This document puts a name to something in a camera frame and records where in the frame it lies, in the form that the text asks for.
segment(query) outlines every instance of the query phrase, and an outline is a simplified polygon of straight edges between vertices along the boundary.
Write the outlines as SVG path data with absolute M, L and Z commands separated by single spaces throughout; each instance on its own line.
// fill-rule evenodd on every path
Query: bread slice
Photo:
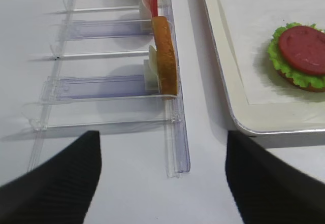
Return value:
M 325 88 L 314 88 L 313 86 L 311 86 L 311 84 L 309 84 L 309 86 L 306 88 L 300 87 L 299 85 L 294 84 L 294 80 L 292 78 L 286 77 L 286 75 L 283 72 L 281 72 L 280 70 L 277 70 L 277 72 L 282 78 L 284 78 L 286 81 L 288 81 L 290 84 L 292 84 L 293 86 L 295 86 L 297 88 L 300 88 L 300 89 L 303 89 L 303 90 L 309 91 L 309 92 L 315 92 L 315 93 L 325 92 Z
M 154 39 L 157 47 L 157 68 L 161 94 L 177 95 L 177 65 L 171 31 L 167 18 L 152 18 Z

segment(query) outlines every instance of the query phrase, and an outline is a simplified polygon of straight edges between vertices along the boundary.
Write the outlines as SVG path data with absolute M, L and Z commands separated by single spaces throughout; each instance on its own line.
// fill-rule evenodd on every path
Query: green lettuce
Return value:
M 288 23 L 286 27 L 280 27 L 275 30 L 273 34 L 273 39 L 268 49 L 268 54 L 270 55 L 270 60 L 273 62 L 274 68 L 278 71 L 280 70 L 287 78 L 292 78 L 294 84 L 302 88 L 306 88 L 311 84 L 314 88 L 324 88 L 325 87 L 325 76 L 312 76 L 304 74 L 294 68 L 292 68 L 288 62 L 284 59 L 279 48 L 279 39 L 281 35 L 289 28 L 300 26 L 300 23 Z

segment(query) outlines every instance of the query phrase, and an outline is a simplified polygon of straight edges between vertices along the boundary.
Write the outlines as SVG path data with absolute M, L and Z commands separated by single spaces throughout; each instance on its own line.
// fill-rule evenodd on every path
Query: white paper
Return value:
M 325 29 L 325 0 L 220 1 L 250 104 L 325 100 L 325 93 L 303 91 L 281 78 L 267 53 L 274 31 L 286 23 L 316 23 Z

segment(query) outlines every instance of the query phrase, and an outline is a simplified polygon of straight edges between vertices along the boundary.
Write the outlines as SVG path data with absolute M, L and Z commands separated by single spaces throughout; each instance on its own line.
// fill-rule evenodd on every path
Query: toy bread slice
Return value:
M 161 94 L 177 95 L 177 66 L 167 18 L 152 18 L 157 47 L 157 68 Z

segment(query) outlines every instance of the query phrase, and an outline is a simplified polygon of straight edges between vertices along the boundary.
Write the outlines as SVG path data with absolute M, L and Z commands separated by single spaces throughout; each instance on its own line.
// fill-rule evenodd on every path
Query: white table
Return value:
M 45 81 L 51 73 L 53 62 L 41 57 L 50 54 L 45 42 L 48 26 L 62 18 L 49 13 L 62 10 L 63 6 L 59 0 L 0 0 L 0 6 L 0 184 L 3 184 L 26 172 L 35 135 L 30 133 L 20 111 L 24 104 L 38 100 L 43 86 L 40 81 Z M 136 152 L 136 145 L 123 146 L 123 142 L 131 139 L 142 143 L 139 134 L 104 135 L 102 176 L 85 223 L 242 223 L 224 173 L 227 130 L 233 126 L 203 0 L 173 0 L 173 9 L 191 172 L 180 179 L 167 179 L 163 169 L 152 169 L 141 160 L 142 156 L 148 159 L 150 149 Z M 41 161 L 72 140 L 46 141 Z M 273 140 L 265 138 L 262 144 L 272 147 Z M 319 168 L 324 163 L 325 146 L 289 146 L 290 143 L 287 148 L 270 151 L 325 180 Z

